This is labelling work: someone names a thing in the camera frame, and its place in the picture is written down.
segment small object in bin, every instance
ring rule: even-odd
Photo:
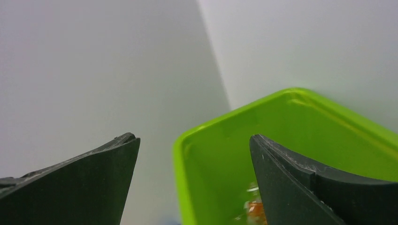
[[[251,183],[247,190],[250,199],[245,203],[248,225],[267,225],[264,208],[262,205],[259,187],[256,183]]]

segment green plastic container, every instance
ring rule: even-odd
[[[276,92],[181,135],[174,145],[184,225],[228,225],[255,180],[249,138],[263,134],[347,172],[398,181],[398,135],[300,88]]]

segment white wall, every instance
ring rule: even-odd
[[[0,177],[131,131],[122,225],[178,217],[171,146],[229,110],[194,0],[2,1]]]
[[[299,86],[398,132],[398,1],[198,1],[232,108]]]

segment green tub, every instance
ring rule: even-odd
[[[306,89],[291,88],[181,135],[174,166],[183,225],[228,225],[255,180],[249,138],[263,134],[337,169],[398,181],[398,135]]]

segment white surface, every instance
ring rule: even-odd
[[[398,1],[198,1],[232,108],[299,86],[398,132]]]
[[[178,217],[171,146],[229,110],[194,0],[2,1],[0,177],[131,131],[122,225]]]

